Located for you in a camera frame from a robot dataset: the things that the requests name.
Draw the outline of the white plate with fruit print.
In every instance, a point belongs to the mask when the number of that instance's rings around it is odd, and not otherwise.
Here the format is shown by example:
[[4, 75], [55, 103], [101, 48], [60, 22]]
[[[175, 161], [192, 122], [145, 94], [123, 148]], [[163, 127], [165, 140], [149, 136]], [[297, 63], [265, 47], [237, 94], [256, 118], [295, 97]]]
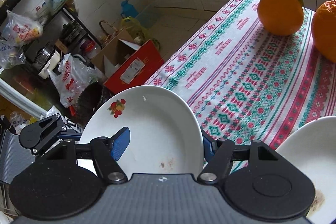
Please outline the white plate with fruit print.
[[174, 92], [137, 86], [106, 101], [89, 120], [80, 143], [112, 137], [122, 127], [130, 142], [118, 161], [127, 177], [134, 173], [198, 176], [203, 169], [203, 137], [194, 113]]

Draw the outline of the plain white deep plate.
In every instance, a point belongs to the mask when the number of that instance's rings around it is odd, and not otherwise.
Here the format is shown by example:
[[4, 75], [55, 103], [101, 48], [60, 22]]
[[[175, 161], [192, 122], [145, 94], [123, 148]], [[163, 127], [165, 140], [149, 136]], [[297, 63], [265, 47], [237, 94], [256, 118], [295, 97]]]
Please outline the plain white deep plate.
[[276, 152], [313, 182], [315, 199], [307, 218], [335, 223], [335, 116], [318, 118], [292, 133]]

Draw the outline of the white red plastic bag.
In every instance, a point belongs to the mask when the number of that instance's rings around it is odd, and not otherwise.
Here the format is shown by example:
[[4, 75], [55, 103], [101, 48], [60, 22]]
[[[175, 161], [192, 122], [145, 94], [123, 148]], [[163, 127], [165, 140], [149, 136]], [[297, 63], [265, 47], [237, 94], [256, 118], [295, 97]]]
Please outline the white red plastic bag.
[[79, 59], [73, 58], [70, 53], [66, 54], [60, 62], [59, 75], [49, 69], [47, 71], [59, 93], [60, 103], [65, 108], [75, 107], [84, 89], [103, 77], [98, 69], [86, 66]]

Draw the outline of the patterned red green tablecloth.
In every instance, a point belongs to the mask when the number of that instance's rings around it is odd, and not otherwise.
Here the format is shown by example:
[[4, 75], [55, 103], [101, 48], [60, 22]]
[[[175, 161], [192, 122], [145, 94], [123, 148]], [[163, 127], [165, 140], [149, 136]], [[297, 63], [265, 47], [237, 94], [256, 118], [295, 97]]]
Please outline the patterned red green tablecloth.
[[335, 64], [313, 44], [314, 12], [290, 36], [267, 32], [260, 0], [229, 0], [148, 80], [178, 94], [211, 137], [277, 148], [335, 114]]

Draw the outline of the red cardboard box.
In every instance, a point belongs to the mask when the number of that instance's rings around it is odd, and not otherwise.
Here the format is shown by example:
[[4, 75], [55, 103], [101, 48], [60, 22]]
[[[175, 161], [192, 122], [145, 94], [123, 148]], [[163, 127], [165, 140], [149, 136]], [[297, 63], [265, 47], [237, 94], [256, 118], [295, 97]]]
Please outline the red cardboard box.
[[143, 85], [164, 61], [151, 40], [140, 46], [104, 83], [113, 94]]

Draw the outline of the brown cardboard box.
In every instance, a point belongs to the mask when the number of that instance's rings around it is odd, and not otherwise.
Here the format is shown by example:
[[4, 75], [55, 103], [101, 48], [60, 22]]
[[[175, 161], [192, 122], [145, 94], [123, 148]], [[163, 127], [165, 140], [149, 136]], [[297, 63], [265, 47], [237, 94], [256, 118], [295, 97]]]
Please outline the brown cardboard box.
[[91, 63], [106, 77], [110, 77], [139, 48], [127, 31], [122, 30], [102, 48]]

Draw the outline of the black storage shelf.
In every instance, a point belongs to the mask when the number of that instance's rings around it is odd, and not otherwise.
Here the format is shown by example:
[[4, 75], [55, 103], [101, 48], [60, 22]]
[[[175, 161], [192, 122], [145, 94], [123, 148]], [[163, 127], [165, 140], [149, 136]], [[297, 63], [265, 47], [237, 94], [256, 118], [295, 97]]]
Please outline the black storage shelf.
[[[1, 5], [1, 68], [27, 63], [43, 79], [60, 63], [61, 55], [72, 52], [85, 40], [99, 46], [98, 39], [79, 19], [75, 0], [43, 0], [36, 12], [19, 15], [14, 8], [22, 0], [5, 0]], [[51, 32], [50, 23], [63, 14], [68, 22], [56, 32], [55, 42], [47, 42], [30, 57], [25, 54], [33, 42]]]

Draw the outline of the blue thermos jug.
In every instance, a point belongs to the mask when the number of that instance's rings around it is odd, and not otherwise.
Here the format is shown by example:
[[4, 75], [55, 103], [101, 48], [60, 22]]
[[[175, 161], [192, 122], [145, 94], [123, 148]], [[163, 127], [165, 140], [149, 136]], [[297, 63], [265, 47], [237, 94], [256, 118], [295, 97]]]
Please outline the blue thermos jug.
[[135, 18], [138, 15], [138, 11], [136, 8], [128, 2], [128, 0], [121, 2], [121, 17], [127, 18], [132, 17]]

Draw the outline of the orange with leafy stem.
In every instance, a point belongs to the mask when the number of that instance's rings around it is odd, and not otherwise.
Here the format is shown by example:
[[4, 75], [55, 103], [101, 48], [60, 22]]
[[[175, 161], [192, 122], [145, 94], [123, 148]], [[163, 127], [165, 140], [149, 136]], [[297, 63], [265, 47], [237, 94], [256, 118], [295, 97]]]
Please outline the orange with leafy stem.
[[303, 7], [303, 0], [260, 0], [257, 14], [265, 30], [276, 36], [289, 36], [303, 24]]

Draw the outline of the orange without leaves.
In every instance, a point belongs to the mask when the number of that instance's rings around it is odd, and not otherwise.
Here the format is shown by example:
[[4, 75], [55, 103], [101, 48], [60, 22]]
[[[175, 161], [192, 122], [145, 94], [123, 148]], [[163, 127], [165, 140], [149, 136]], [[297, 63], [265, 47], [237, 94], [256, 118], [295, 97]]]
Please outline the orange without leaves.
[[311, 34], [317, 50], [326, 59], [336, 61], [336, 0], [325, 1], [316, 10]]

